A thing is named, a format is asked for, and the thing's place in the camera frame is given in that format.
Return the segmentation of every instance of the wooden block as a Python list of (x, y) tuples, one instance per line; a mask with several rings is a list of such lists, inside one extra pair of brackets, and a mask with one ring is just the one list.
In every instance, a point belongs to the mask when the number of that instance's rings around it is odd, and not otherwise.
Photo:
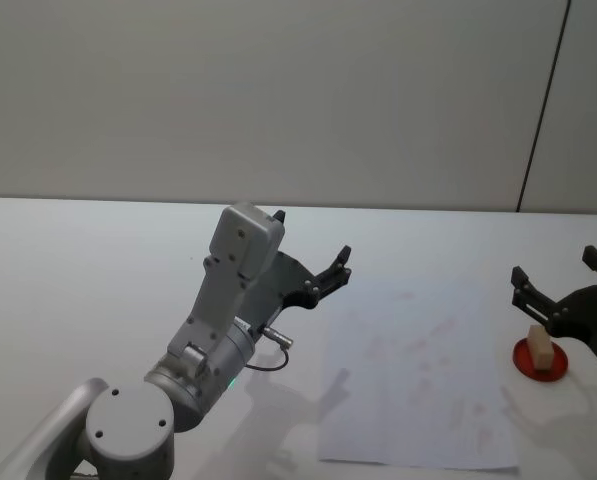
[(527, 345), (531, 354), (531, 361), (536, 370), (550, 370), (554, 363), (554, 346), (551, 338), (542, 325), (529, 327)]

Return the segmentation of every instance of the white paper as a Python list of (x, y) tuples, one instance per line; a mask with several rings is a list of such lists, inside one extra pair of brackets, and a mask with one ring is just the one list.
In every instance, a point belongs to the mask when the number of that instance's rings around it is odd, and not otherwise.
[(325, 381), (346, 369), (349, 397), (324, 417), (323, 460), (405, 467), (517, 465), (479, 292), (433, 282), (336, 292)]

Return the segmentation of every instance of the red plate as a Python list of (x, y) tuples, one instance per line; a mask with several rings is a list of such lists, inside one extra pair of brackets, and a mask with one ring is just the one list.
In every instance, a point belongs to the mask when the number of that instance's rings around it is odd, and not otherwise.
[(538, 382), (555, 382), (556, 380), (560, 380), (567, 373), (569, 360), (567, 360), (567, 354), (562, 348), (553, 342), (552, 345), (554, 346), (554, 363), (551, 365), (551, 370), (538, 371), (534, 369), (526, 338), (520, 340), (514, 347), (514, 365), (516, 365), (516, 368), (523, 375)]

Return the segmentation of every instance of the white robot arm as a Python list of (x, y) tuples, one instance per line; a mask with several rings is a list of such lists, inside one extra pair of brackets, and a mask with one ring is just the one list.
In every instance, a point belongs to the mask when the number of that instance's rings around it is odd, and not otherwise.
[[(287, 364), (293, 342), (271, 327), (280, 312), (314, 308), (349, 281), (349, 247), (313, 275), (278, 251), (283, 223), (282, 211), (269, 216), (245, 203), (226, 208), (191, 314), (144, 382), (82, 384), (5, 458), (0, 480), (68, 480), (82, 460), (100, 480), (170, 478), (174, 433), (198, 425), (243, 368)], [(282, 365), (247, 364), (263, 336), (280, 346)]]

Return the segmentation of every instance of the table surface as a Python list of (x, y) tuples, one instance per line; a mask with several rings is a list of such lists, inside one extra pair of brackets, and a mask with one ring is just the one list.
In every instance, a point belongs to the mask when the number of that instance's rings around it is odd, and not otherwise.
[[(191, 309), (219, 205), (0, 199), (0, 461), (75, 386), (141, 381)], [(520, 468), (403, 469), (320, 462), (318, 404), (327, 317), (283, 312), (288, 368), (237, 379), (176, 437), (176, 480), (597, 479), (597, 359), (563, 339), (570, 373), (545, 385), (511, 362), (531, 321), (511, 306), (511, 268), (560, 299), (597, 283), (580, 261), (597, 216), (287, 208), (281, 249), (317, 271), (343, 244), (361, 276), (460, 279), (485, 288)], [(261, 355), (270, 355), (262, 342)], [(273, 421), (265, 418), (273, 416)]]

